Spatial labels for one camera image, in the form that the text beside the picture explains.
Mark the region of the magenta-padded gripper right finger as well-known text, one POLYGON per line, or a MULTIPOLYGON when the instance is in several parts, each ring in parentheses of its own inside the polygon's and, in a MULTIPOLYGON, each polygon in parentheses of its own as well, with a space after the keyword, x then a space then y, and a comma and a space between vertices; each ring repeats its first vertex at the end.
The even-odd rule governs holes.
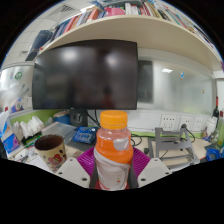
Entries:
POLYGON ((171 171, 159 158, 149 158, 142 151, 134 148, 128 176, 130 189, 146 186, 170 174, 171 171))

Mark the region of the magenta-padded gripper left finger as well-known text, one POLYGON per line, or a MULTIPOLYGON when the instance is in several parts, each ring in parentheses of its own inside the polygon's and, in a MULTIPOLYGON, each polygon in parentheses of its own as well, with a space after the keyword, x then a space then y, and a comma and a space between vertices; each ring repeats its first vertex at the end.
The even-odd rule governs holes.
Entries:
POLYGON ((77 158, 68 158, 56 175, 83 188, 94 189, 98 180, 94 149, 88 149, 77 158))

